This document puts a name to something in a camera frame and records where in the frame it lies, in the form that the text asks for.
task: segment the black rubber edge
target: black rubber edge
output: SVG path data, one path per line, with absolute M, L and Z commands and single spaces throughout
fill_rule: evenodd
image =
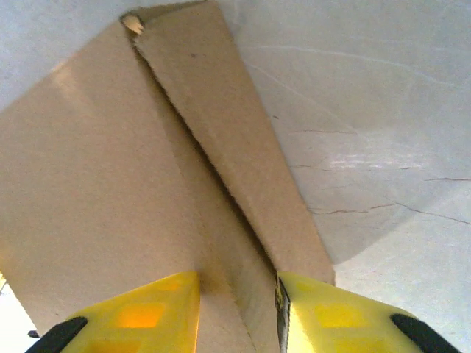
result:
M 87 323 L 87 318 L 78 316 L 57 324 L 25 353 L 60 353 Z
M 393 314 L 390 319 L 424 353 L 461 353 L 423 321 L 403 314 Z
M 279 277 L 277 277 L 277 287 L 275 289 L 275 307 L 277 308 L 277 331 L 280 353 L 288 351 L 289 337 L 289 308 L 291 300 L 288 292 Z

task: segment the white wall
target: white wall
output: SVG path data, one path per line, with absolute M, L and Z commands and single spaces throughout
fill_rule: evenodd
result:
M 156 1 L 13 2 L 0 3 L 0 109 L 126 9 Z M 339 286 L 467 349 L 471 3 L 221 3 Z

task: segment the brown cardboard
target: brown cardboard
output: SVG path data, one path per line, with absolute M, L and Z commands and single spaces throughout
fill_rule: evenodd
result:
M 240 162 L 233 138 L 227 141 L 229 152 L 221 151 L 230 166 L 227 170 L 214 157 L 217 150 L 211 142 L 203 143 L 205 138 L 195 133 L 203 150 L 131 46 L 129 33 L 114 23 L 0 116 L 0 268 L 41 332 L 90 304 L 174 272 L 196 269 L 202 278 L 198 352 L 276 352 L 272 260 L 277 269 L 318 278 L 332 278 L 331 267 L 310 258 L 306 265 L 277 251 L 285 246 L 284 237 L 276 232 L 269 237 L 269 232 L 279 224 L 271 226 L 251 208 L 254 203 L 267 205 L 261 202 L 263 193 L 276 200 L 269 185 L 259 185 L 256 198 L 244 196 L 253 190 L 241 187 L 241 179 L 249 186 L 260 183 L 261 170 L 254 166 L 260 153 L 268 153 L 272 166 L 263 168 L 279 171 L 281 177 L 264 182 L 273 182 L 274 190 L 283 190 L 280 197 L 298 203 L 278 202 L 274 210 L 286 208 L 284 221 L 292 229 L 298 221 L 305 222 L 291 214 L 290 208 L 300 207 L 302 201 L 215 5 L 179 4 L 139 14 L 146 22 L 139 47 L 150 63 L 158 60 L 155 44 L 167 46 L 161 53 L 165 60 L 175 50 L 169 31 L 180 42 L 179 35 L 189 35 L 201 25 L 200 16 L 213 23 L 199 30 L 215 31 L 214 37 L 207 32 L 206 40 L 212 40 L 214 51 L 229 49 L 225 65 L 233 65 L 234 83 L 246 85 L 247 101 L 239 97 L 238 102 L 245 104 L 243 114 L 250 110 L 247 104 L 253 104 L 248 127 L 257 134 L 233 131 L 241 134 L 241 143 L 253 146 L 253 151 L 246 146 L 240 150 L 245 157 L 253 153 L 255 164 L 241 164 L 241 176 L 233 175 L 233 163 Z M 187 30 L 175 21 L 186 24 Z M 154 30 L 156 43 L 147 34 Z M 191 43 L 181 44 L 192 49 Z M 182 65 L 179 53 L 174 54 Z M 163 75 L 162 68 L 155 72 L 173 103 L 180 102 L 177 92 L 169 90 L 170 76 Z M 176 75 L 176 82 L 181 79 Z M 195 94 L 194 81 L 188 81 L 188 89 Z M 216 101 L 213 108 L 226 103 L 227 99 Z M 184 110 L 176 105 L 193 131 L 195 123 L 190 124 L 188 116 L 202 114 L 208 131 L 218 131 L 211 127 L 212 113 L 204 105 Z M 227 108 L 239 109 L 232 103 Z M 214 124 L 220 129 L 218 121 Z M 267 145 L 257 143 L 259 138 Z M 314 251 L 309 257 L 319 254 L 322 259 L 312 221 L 306 227 L 301 232 L 304 238 L 290 233 L 286 239 L 297 236 Z
M 160 16 L 136 43 L 275 267 L 332 282 L 330 259 L 217 4 Z

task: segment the yellow plastic part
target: yellow plastic part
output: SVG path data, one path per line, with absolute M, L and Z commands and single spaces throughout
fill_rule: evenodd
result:
M 187 271 L 95 304 L 70 318 L 88 323 L 62 353 L 193 353 L 199 280 Z
M 289 297 L 288 353 L 421 353 L 390 320 L 405 310 L 291 272 L 278 272 Z

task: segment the cardboard box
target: cardboard box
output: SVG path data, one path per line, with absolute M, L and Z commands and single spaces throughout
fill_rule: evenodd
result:
M 276 352 L 275 270 L 333 269 L 212 1 L 139 9 L 0 116 L 0 268 L 40 332 L 178 271 L 198 352 Z

